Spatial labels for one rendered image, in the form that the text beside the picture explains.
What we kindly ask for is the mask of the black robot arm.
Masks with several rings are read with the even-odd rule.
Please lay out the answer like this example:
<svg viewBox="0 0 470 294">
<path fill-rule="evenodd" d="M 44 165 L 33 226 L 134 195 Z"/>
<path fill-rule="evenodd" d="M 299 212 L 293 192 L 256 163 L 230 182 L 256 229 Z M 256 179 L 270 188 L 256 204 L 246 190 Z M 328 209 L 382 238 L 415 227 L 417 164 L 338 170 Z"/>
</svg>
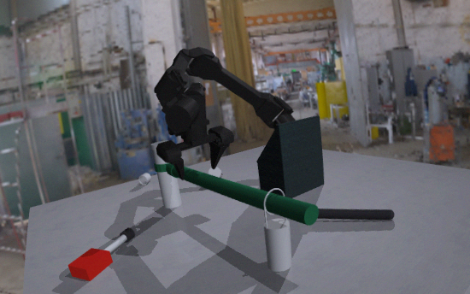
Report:
<svg viewBox="0 0 470 294">
<path fill-rule="evenodd" d="M 194 59 L 189 64 L 191 58 Z M 212 51 L 197 47 L 191 50 L 182 49 L 154 89 L 165 113 L 170 135 L 181 136 L 181 133 L 183 134 L 197 118 L 206 115 L 206 88 L 201 83 L 192 83 L 185 91 L 189 86 L 186 73 L 202 79 L 215 80 L 225 86 L 253 105 L 256 115 L 270 128 L 276 129 L 280 123 L 295 121 L 291 115 L 292 108 L 281 97 L 268 92 L 259 92 L 225 70 Z M 283 109 L 284 111 L 277 116 Z"/>
</svg>

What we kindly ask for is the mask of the green cylinder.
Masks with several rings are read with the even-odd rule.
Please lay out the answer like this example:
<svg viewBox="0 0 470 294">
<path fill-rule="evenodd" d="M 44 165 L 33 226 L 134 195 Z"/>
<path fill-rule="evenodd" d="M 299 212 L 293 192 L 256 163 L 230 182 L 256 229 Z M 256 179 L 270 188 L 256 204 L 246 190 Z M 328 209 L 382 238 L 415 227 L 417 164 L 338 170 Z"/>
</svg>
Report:
<svg viewBox="0 0 470 294">
<path fill-rule="evenodd" d="M 268 191 L 241 185 L 186 167 L 184 167 L 184 172 L 184 180 L 186 181 L 264 210 L 263 201 Z M 272 192 L 267 195 L 265 206 L 270 213 L 299 223 L 302 222 L 307 226 L 313 225 L 319 214 L 317 205 L 301 202 L 290 197 L 283 197 Z"/>
</svg>

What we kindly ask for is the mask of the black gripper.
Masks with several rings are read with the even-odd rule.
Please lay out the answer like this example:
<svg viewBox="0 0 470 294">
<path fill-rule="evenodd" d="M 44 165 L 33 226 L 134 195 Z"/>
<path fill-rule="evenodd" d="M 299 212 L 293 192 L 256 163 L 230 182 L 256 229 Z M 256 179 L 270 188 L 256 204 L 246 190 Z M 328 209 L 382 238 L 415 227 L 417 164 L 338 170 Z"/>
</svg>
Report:
<svg viewBox="0 0 470 294">
<path fill-rule="evenodd" d="M 172 140 L 168 140 L 159 143 L 156 147 L 157 155 L 165 163 L 171 163 L 182 180 L 185 172 L 181 151 L 209 143 L 211 168 L 215 169 L 226 147 L 234 142 L 233 132 L 223 126 L 209 128 L 207 135 L 208 124 L 209 120 L 206 119 L 206 115 L 197 118 L 183 134 L 181 133 L 184 142 L 175 144 Z"/>
</svg>

